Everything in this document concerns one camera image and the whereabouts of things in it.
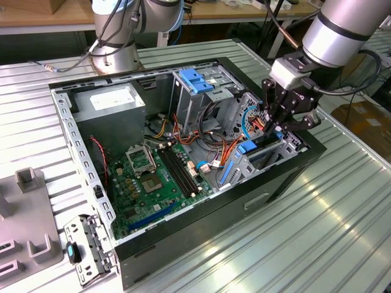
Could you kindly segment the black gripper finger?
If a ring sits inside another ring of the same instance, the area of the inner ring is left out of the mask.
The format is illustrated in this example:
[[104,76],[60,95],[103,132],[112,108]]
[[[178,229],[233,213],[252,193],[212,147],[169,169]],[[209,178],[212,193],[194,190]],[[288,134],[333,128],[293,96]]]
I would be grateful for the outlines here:
[[312,129],[320,124],[320,117],[316,114],[315,110],[311,110],[310,112],[303,113],[303,115],[299,115],[299,118],[290,115],[278,127],[284,131],[303,131]]
[[282,108],[279,96],[281,90],[275,80],[267,78],[262,81],[262,92],[263,108],[266,111],[265,117],[268,118],[263,132],[266,136],[270,136],[282,121]]

